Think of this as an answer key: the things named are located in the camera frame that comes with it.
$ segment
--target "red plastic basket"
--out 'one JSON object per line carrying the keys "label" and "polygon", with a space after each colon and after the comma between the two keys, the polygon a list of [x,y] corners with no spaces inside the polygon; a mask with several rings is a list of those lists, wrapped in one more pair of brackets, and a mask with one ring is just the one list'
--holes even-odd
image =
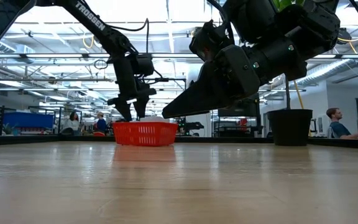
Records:
{"label": "red plastic basket", "polygon": [[117,144],[169,146],[175,142],[178,124],[164,122],[117,122],[113,124]]}

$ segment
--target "dark shirt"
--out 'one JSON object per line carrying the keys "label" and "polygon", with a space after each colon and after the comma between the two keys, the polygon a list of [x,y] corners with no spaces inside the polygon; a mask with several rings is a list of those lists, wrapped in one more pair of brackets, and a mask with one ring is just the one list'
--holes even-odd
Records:
{"label": "dark shirt", "polygon": [[343,124],[339,123],[338,121],[332,122],[329,126],[332,127],[333,131],[339,138],[341,136],[351,135],[349,130]]}
{"label": "dark shirt", "polygon": [[98,121],[96,126],[97,126],[99,131],[102,131],[102,132],[106,131],[107,124],[106,124],[106,121],[104,119],[99,119],[99,121]]}

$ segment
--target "blue container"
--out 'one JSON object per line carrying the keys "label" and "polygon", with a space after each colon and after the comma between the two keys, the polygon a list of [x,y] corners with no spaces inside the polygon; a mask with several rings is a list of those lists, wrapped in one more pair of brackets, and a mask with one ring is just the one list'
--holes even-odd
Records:
{"label": "blue container", "polygon": [[53,115],[13,112],[4,114],[4,124],[17,128],[53,128]]}

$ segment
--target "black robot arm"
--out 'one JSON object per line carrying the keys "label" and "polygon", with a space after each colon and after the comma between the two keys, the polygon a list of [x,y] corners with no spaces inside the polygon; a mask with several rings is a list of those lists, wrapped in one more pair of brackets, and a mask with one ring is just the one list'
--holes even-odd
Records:
{"label": "black robot arm", "polygon": [[[223,7],[208,2],[229,21],[218,27],[209,21],[193,37],[190,50],[204,65],[198,80],[163,109],[165,118],[231,106],[283,73],[289,80],[305,77],[305,61],[337,42],[339,0],[305,0],[280,12],[272,0],[227,0]],[[249,46],[233,44],[230,23]]]}
{"label": "black robot arm", "polygon": [[145,116],[145,106],[150,95],[156,91],[149,85],[141,83],[134,75],[151,75],[154,72],[152,58],[139,55],[129,39],[116,29],[104,23],[84,0],[0,0],[0,40],[21,14],[34,6],[61,6],[83,24],[110,55],[108,63],[114,65],[120,94],[118,98],[108,101],[131,120],[130,104],[127,100],[137,99],[134,103],[139,117]]}

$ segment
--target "man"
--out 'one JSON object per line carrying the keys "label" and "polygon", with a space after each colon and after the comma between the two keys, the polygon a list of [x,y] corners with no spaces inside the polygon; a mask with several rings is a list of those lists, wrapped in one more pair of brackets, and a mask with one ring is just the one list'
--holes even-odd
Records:
{"label": "man", "polygon": [[339,122],[339,120],[342,119],[342,113],[339,108],[330,108],[326,114],[331,118],[331,124],[329,126],[340,139],[358,139],[358,133],[351,134],[349,130]]}

